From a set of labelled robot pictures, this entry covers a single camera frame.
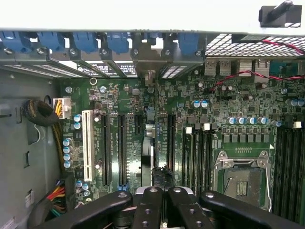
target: ventilated metal grille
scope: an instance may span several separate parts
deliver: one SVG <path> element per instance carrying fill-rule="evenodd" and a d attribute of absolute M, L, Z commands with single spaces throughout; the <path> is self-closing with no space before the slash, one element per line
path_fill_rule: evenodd
<path fill-rule="evenodd" d="M 49 70 L 49 71 L 52 71 L 52 72 L 64 74 L 64 75 L 67 75 L 69 77 L 83 78 L 80 75 L 77 75 L 77 74 L 71 73 L 69 71 L 66 71 L 66 70 L 63 70 L 63 69 L 60 69 L 60 68 L 56 68 L 56 67 L 53 67 L 53 66 L 50 66 L 50 65 L 47 65 L 47 64 L 34 65 L 34 66 L 45 69 L 45 70 Z"/>
<path fill-rule="evenodd" d="M 23 67 L 23 66 L 21 66 L 21 65 L 19 65 L 19 64 L 4 65 L 4 66 L 10 67 L 10 68 L 14 68 L 14 69 L 19 69 L 19 70 L 26 71 L 26 72 L 31 72 L 31 73 L 46 75 L 46 76 L 49 76 L 49 77 L 62 78 L 62 76 L 59 76 L 59 75 L 50 74 L 50 73 L 45 73 L 45 72 L 37 71 L 37 70 L 31 69 L 31 68 L 26 68 L 26 67 Z"/>
<path fill-rule="evenodd" d="M 258 43 L 232 43 L 231 34 L 219 34 L 206 49 L 208 57 L 297 57 L 301 54 L 286 46 Z M 293 44 L 305 49 L 305 37 L 268 37 L 266 40 Z"/>

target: blue plastic tab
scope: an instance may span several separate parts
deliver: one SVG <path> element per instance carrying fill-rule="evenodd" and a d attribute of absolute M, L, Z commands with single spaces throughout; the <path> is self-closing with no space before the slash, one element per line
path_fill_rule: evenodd
<path fill-rule="evenodd" d="M 97 52 L 99 48 L 94 32 L 74 32 L 73 38 L 76 48 L 86 53 Z"/>
<path fill-rule="evenodd" d="M 129 189 L 129 183 L 126 185 L 118 185 L 118 190 L 119 191 L 127 191 Z"/>
<path fill-rule="evenodd" d="M 15 52 L 28 53 L 32 51 L 32 43 L 25 32 L 2 31 L 0 38 L 5 47 Z"/>
<path fill-rule="evenodd" d="M 129 50 L 128 35 L 126 32 L 108 32 L 108 48 L 117 54 L 127 53 Z"/>
<path fill-rule="evenodd" d="M 179 33 L 178 43 L 182 55 L 192 55 L 198 50 L 198 33 Z"/>
<path fill-rule="evenodd" d="M 65 50 L 65 39 L 59 32 L 38 32 L 40 43 L 52 49 L 53 52 L 62 52 Z"/>

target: white pci slot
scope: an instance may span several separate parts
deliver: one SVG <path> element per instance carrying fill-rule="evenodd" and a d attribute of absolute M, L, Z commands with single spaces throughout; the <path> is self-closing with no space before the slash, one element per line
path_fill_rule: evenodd
<path fill-rule="evenodd" d="M 84 152 L 85 181 L 93 181 L 94 170 L 94 137 L 93 137 L 93 111 L 85 110 L 82 116 L 82 144 Z"/>

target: motherboard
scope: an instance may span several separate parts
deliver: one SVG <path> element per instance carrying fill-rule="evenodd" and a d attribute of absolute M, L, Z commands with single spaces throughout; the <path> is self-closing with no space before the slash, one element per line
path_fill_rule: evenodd
<path fill-rule="evenodd" d="M 218 62 L 218 70 L 215 63 L 172 80 L 61 80 L 61 95 L 72 107 L 63 137 L 76 201 L 116 190 L 135 194 L 142 186 L 183 186 L 195 195 L 216 190 L 298 221 L 305 207 L 298 192 L 304 184 L 304 80 L 245 73 L 218 84 L 232 63 Z M 298 74 L 290 62 L 268 62 L 264 71 L 280 79 Z M 154 182 L 157 170 L 166 170 L 171 183 Z M 298 210 L 289 211 L 295 205 Z"/>

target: bundled black cable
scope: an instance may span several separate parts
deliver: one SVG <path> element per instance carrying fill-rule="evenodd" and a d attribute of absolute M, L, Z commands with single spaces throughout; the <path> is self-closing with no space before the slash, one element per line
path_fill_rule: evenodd
<path fill-rule="evenodd" d="M 51 126 L 59 120 L 53 109 L 41 100 L 28 100 L 23 105 L 23 113 L 30 122 L 41 126 Z"/>

